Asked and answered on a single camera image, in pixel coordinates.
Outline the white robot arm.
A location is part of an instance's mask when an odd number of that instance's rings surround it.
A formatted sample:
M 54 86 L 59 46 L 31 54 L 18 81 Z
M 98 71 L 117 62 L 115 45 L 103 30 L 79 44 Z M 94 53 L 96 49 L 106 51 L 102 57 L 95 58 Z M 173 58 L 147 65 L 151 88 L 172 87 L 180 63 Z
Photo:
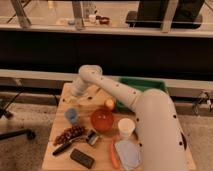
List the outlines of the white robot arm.
M 182 128 L 170 96 L 159 89 L 140 91 L 102 75 L 98 65 L 82 65 L 71 94 L 82 95 L 94 84 L 135 113 L 144 171 L 189 171 Z

